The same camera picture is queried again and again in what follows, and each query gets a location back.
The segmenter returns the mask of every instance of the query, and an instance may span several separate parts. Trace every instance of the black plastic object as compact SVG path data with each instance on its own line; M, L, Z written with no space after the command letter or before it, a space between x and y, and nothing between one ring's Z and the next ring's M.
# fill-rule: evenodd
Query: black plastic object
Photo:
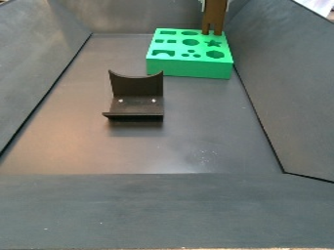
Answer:
M163 71L145 77L127 77L111 70L108 72L113 99L109 112L101 114L109 119L161 119Z

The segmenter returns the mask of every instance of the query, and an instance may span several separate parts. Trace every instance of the circular hole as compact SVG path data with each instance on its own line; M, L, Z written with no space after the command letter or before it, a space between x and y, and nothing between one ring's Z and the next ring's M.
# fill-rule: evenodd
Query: circular hole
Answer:
M213 59L222 59L224 57L224 54L219 51L208 51L205 52L205 55Z
M197 33L193 31L183 31L181 33L183 35L197 35Z
M188 46L195 46L199 44L199 42L193 39L185 39L185 40L183 40L183 44L185 44Z

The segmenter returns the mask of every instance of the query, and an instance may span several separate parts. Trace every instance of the black holder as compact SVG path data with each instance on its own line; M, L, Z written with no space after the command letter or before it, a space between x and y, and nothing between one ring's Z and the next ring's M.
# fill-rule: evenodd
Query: black holder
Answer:
M113 99L109 111L101 114L109 119L163 119L163 71L145 77L108 72Z

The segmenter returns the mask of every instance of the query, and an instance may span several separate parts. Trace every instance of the star-shaped hole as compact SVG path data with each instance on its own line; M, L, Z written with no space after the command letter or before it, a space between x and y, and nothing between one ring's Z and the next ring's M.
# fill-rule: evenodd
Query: star-shaped hole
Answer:
M207 43L207 47L212 47L212 46L215 46L215 47L220 47L220 43L222 42L216 42L215 40L211 40L209 42L205 42Z

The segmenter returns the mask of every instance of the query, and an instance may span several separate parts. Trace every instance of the green shape sorter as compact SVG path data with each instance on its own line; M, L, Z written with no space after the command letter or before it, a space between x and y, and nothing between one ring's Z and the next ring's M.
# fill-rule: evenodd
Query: green shape sorter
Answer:
M145 55L147 74L230 79L234 59L224 33L156 28Z

